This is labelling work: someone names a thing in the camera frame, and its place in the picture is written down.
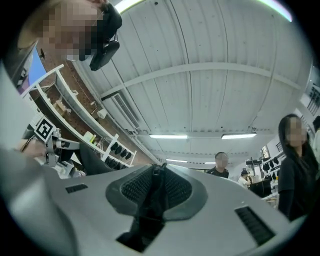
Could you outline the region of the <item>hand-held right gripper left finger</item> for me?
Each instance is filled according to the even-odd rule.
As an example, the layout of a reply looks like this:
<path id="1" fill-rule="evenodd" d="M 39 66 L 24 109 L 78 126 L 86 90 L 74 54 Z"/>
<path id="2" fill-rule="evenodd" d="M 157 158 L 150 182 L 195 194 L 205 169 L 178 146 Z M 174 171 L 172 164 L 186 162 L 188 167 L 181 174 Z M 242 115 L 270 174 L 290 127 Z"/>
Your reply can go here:
<path id="1" fill-rule="evenodd" d="M 155 245 L 130 232 L 135 218 L 106 198 L 112 181 L 151 169 L 61 179 L 54 169 L 2 149 L 0 194 L 18 228 L 46 255 L 153 256 Z"/>

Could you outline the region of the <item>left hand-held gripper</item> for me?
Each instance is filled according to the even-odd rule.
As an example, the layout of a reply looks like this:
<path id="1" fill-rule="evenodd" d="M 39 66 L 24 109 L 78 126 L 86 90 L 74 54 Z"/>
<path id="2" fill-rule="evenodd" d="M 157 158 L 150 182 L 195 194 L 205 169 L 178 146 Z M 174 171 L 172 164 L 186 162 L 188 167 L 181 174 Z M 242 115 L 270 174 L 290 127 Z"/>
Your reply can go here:
<path id="1" fill-rule="evenodd" d="M 26 139 L 37 139 L 44 143 L 44 164 L 50 167 L 74 167 L 72 156 L 80 149 L 76 141 L 64 139 L 61 130 L 57 128 L 46 116 L 34 125 L 31 123 L 26 130 Z"/>

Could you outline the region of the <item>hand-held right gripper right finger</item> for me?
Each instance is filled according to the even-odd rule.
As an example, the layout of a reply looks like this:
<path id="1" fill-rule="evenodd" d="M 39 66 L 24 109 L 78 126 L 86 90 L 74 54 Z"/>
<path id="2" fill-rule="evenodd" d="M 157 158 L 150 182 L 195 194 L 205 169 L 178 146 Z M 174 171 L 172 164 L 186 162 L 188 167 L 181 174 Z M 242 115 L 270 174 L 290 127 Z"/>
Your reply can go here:
<path id="1" fill-rule="evenodd" d="M 191 219 L 167 222 L 149 247 L 151 256 L 277 256 L 293 238 L 305 217 L 290 222 L 277 209 L 236 182 L 189 170 L 177 165 L 169 169 L 201 182 L 208 198 Z M 258 245 L 236 210 L 250 208 L 274 233 Z"/>

